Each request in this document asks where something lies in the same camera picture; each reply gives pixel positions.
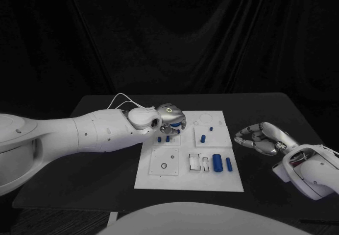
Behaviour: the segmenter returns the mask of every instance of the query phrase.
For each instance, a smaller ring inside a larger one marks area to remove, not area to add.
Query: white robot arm
[[[240,138],[252,134],[252,141]],[[339,194],[339,153],[322,145],[298,145],[289,135],[268,122],[243,128],[234,135],[234,142],[273,156],[281,152],[282,161],[272,171],[283,182],[292,183],[299,192],[312,200],[331,192]]]
[[[171,104],[167,107],[174,115],[164,113],[161,106],[129,111],[105,109],[53,120],[0,114],[0,196],[58,157],[129,147],[152,137],[164,125],[175,124],[177,120],[184,122],[181,111]]]

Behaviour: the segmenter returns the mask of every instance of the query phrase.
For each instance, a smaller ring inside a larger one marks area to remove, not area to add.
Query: table
[[[90,95],[70,114],[77,117],[105,109],[112,95]],[[276,125],[299,144],[321,144],[289,98],[282,93],[131,95],[142,106],[174,104],[181,110],[221,110],[232,135],[250,124]],[[116,99],[113,108],[122,98]],[[308,199],[291,183],[282,183],[270,166],[282,155],[265,156],[233,142],[243,186],[239,192],[133,189],[141,144],[109,153],[76,153],[54,160],[25,182],[12,202],[15,208],[56,208],[132,212],[167,202],[201,202],[232,207],[269,218],[339,220],[339,196]]]

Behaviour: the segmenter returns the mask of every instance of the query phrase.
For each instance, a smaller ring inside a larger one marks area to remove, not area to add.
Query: silver robot hand
[[[181,110],[168,103],[158,106],[157,112],[159,113],[162,124],[159,131],[165,134],[178,134],[170,125],[181,126],[181,130],[185,128],[185,116]]]
[[[252,141],[240,138],[242,135],[249,133],[252,133]],[[268,122],[260,122],[243,128],[234,134],[234,142],[269,156],[275,155],[278,151],[285,155],[298,146],[289,135]]]

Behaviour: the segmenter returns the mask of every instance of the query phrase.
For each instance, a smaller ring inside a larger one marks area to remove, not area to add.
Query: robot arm
[[[0,114],[0,196],[54,159],[77,152],[110,152],[144,142],[165,120],[151,108],[105,109],[74,118],[32,120]]]
[[[252,140],[242,135],[252,134]],[[299,192],[318,200],[333,191],[339,193],[339,155],[321,145],[298,145],[289,135],[268,122],[243,128],[234,135],[234,142],[253,148],[265,155],[283,154],[272,171],[283,182],[291,181]]]

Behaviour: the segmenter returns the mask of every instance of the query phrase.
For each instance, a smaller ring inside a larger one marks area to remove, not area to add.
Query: dark background
[[[2,0],[0,113],[67,118],[82,96],[116,92],[282,92],[335,149],[337,8],[320,0]]]

